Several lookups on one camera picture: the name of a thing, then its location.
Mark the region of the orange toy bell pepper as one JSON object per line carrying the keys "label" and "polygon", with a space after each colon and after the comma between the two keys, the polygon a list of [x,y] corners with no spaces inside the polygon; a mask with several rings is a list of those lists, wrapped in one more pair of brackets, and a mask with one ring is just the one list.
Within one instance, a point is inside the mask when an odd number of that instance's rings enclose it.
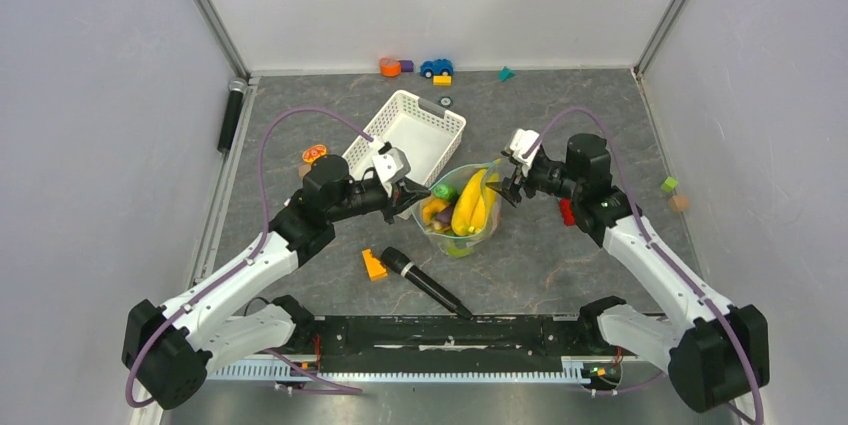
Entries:
{"label": "orange toy bell pepper", "polygon": [[425,226],[430,225],[435,217],[443,210],[447,209],[451,202],[441,198],[433,198],[421,208],[421,219]]}

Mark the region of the purple toy eggplant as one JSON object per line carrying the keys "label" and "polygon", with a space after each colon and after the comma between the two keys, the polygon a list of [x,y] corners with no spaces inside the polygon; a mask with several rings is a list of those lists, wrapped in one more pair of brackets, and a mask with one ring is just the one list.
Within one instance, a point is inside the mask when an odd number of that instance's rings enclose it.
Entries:
{"label": "purple toy eggplant", "polygon": [[455,210],[455,205],[451,204],[449,207],[441,210],[433,217],[433,226],[439,228],[450,228],[453,214]]}

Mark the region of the yellow toy banana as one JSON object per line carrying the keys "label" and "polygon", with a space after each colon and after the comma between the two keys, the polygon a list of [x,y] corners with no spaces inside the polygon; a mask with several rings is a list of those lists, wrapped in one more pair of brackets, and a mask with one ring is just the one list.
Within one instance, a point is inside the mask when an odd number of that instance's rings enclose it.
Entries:
{"label": "yellow toy banana", "polygon": [[482,238],[488,234],[499,205],[499,195],[488,184],[499,181],[495,168],[480,169],[467,181],[455,203],[451,230],[456,236]]}

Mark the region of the clear zip top bag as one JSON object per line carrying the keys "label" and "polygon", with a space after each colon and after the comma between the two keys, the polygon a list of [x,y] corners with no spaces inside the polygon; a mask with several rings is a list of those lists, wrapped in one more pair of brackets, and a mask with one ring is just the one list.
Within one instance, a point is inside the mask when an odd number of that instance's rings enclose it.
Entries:
{"label": "clear zip top bag", "polygon": [[455,168],[430,187],[413,208],[413,218],[443,253],[465,257],[496,231],[501,197],[491,186],[501,181],[501,161]]}

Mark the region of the green toy pear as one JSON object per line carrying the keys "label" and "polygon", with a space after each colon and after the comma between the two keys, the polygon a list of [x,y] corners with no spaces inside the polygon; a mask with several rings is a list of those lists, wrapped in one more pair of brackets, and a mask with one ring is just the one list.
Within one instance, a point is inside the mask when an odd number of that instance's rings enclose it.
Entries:
{"label": "green toy pear", "polygon": [[472,254],[474,247],[464,241],[449,240],[444,247],[444,252],[449,256],[461,258]]}

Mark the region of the green toy cucumber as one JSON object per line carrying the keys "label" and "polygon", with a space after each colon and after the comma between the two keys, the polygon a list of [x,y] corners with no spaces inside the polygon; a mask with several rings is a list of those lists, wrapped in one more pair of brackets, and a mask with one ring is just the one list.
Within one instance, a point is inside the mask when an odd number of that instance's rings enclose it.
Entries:
{"label": "green toy cucumber", "polygon": [[432,194],[438,199],[453,202],[458,198],[459,192],[451,185],[439,183],[433,187]]}

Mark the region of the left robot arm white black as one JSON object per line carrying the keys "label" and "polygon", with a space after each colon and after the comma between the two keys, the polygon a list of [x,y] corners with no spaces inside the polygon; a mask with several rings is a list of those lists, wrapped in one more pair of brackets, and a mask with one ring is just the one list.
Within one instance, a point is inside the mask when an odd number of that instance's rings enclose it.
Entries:
{"label": "left robot arm white black", "polygon": [[306,350],[313,324],[279,304],[238,318],[239,307],[274,281],[296,271],[335,237],[335,223],[372,212],[388,223],[427,198],[429,189],[408,178],[397,151],[375,158],[362,179],[348,162],[327,155],[311,166],[302,186],[257,238],[198,285],[160,305],[144,299],[128,313],[121,360],[129,370],[128,404],[174,409],[209,374],[255,352],[284,346]]}

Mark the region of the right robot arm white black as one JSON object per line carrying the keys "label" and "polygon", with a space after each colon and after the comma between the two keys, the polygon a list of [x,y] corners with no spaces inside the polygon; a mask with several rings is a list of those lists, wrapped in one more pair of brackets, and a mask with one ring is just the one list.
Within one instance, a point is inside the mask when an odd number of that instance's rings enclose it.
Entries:
{"label": "right robot arm white black", "polygon": [[541,136],[518,129],[503,152],[512,176],[495,191],[516,206],[538,193],[569,202],[576,226],[618,260],[660,306],[659,320],[610,296],[581,308],[577,337],[591,353],[632,352],[666,374],[682,401],[705,412],[770,381],[768,323],[753,305],[738,307],[671,251],[611,174],[604,138],[572,136],[562,161],[547,157]]}

